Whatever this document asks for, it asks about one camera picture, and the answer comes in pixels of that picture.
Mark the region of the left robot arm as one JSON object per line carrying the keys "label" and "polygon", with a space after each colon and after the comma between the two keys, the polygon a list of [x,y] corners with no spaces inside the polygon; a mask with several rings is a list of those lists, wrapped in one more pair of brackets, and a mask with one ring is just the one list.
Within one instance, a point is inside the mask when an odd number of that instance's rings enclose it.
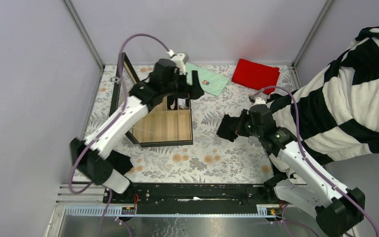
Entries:
{"label": "left robot arm", "polygon": [[129,202],[133,198],[132,182],[121,174],[116,164],[121,161],[121,155],[113,149],[136,122],[167,96],[191,98],[185,63],[177,56],[159,59],[148,80],[133,85],[120,107],[102,126],[82,140],[74,138],[71,141],[70,178],[78,170],[91,183],[112,190],[120,202]]}

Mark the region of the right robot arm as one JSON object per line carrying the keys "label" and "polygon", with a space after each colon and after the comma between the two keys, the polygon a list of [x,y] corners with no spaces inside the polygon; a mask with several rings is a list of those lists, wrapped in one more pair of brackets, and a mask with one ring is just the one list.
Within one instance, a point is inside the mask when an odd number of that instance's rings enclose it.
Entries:
{"label": "right robot arm", "polygon": [[263,196],[269,203],[286,201],[315,218],[329,237],[340,237],[364,219],[365,195],[349,189],[317,163],[309,153],[301,152],[297,137],[278,127],[265,104],[242,110],[239,117],[225,115],[217,135],[234,141],[237,137],[256,137],[267,154],[286,163],[307,184],[301,188],[288,178],[275,175],[264,182]]}

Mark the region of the black underwear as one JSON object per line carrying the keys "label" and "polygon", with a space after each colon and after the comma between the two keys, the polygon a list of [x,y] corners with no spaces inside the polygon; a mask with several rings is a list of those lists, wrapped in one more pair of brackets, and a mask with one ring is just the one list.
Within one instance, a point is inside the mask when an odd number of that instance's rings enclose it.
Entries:
{"label": "black underwear", "polygon": [[202,89],[200,85],[198,71],[192,70],[191,79],[192,79],[192,84],[189,85],[188,96],[189,96],[189,99],[191,100],[197,100],[205,94],[204,90]]}

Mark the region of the black wooden compartment box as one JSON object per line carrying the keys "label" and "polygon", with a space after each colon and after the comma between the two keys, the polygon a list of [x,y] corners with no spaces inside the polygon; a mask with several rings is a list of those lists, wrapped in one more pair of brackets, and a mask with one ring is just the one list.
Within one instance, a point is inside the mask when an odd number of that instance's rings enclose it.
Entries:
{"label": "black wooden compartment box", "polygon": [[[109,115],[111,116],[123,103],[125,95],[121,86],[130,90],[140,82],[137,73],[126,55],[122,53],[122,82],[114,83]],[[125,136],[142,148],[161,146],[184,146],[193,144],[191,102],[188,110],[167,109],[167,97],[155,106],[145,117],[137,121]]]}

